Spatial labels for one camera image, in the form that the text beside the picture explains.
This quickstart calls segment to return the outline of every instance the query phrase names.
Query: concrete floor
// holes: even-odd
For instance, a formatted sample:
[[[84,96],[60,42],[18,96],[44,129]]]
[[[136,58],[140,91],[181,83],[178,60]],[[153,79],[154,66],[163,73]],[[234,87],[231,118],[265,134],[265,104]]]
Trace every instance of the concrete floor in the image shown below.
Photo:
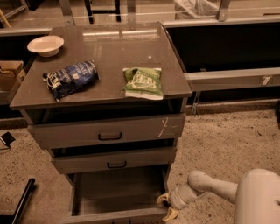
[[[19,13],[9,18],[10,24],[14,28],[63,25],[62,13],[57,8],[57,3],[58,1],[47,0],[35,11]],[[139,11],[157,9],[173,13],[172,1],[164,1],[162,7],[151,7],[145,3],[143,2],[142,8],[138,8]],[[260,7],[261,14],[264,11],[279,11],[279,1],[275,0],[242,3],[245,9],[252,4],[259,5],[256,10],[251,10],[251,13],[258,15]],[[73,7],[76,24],[88,24],[85,9],[78,1],[73,0],[71,4],[76,6]],[[240,9],[241,1],[233,1],[231,6],[233,9]],[[242,13],[242,10],[231,10],[230,13],[232,17],[248,15]],[[141,18],[139,15],[138,19],[151,21],[155,17]],[[115,20],[105,16],[96,21],[111,23]],[[169,187],[186,182],[188,172],[194,169],[235,183],[253,168],[268,169],[280,174],[280,130],[275,116],[275,105],[276,101],[199,105],[199,116],[192,115],[187,107],[185,128],[178,140],[178,154],[171,168]],[[41,150],[34,142],[23,119],[0,120],[0,135],[6,131],[9,131],[16,141],[12,143],[10,150],[0,150],[0,214],[13,213],[28,179],[35,178],[36,190],[28,201],[20,223],[60,223],[68,216],[70,184],[54,169],[47,151]],[[230,224],[233,220],[234,206],[209,194],[206,198],[192,203],[171,224]]]

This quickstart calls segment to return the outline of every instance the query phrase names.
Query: green chip bag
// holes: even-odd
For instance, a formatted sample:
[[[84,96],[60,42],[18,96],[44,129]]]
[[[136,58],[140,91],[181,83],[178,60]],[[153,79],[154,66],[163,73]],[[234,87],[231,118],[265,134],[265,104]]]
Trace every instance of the green chip bag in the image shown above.
[[[123,88],[125,96],[162,100],[160,68],[132,67],[123,69],[127,84]]]

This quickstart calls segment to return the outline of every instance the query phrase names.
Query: open drawer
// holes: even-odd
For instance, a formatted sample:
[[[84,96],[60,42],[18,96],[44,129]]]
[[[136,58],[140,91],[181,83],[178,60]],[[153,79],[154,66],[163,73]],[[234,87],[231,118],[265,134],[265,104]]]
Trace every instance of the open drawer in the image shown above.
[[[166,192],[168,165],[75,174],[71,216],[63,223],[143,223],[167,214],[159,195]]]
[[[171,164],[176,155],[173,142],[160,139],[56,149],[52,164],[61,174]]]
[[[115,144],[177,138],[185,125],[185,114],[155,115],[88,122],[30,125],[29,132],[42,149],[94,144]]]

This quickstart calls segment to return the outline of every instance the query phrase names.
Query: blue chip bag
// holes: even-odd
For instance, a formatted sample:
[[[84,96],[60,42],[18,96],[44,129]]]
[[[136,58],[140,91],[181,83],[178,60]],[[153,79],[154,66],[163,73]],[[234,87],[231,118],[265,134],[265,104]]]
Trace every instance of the blue chip bag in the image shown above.
[[[98,74],[93,60],[43,74],[43,80],[46,81],[48,89],[52,91],[57,102],[60,101],[60,98],[72,94],[97,79]]]

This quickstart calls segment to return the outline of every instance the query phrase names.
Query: dresser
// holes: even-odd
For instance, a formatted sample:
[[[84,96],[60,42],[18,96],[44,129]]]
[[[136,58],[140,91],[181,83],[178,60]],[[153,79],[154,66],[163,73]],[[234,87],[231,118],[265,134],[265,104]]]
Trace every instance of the dresser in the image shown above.
[[[63,223],[160,221],[156,204],[185,125],[192,91],[161,24],[67,26],[49,35],[65,40],[59,54],[38,56],[10,104],[72,187]],[[42,74],[94,60],[98,80],[56,102]],[[125,97],[123,69],[160,67],[164,99]]]

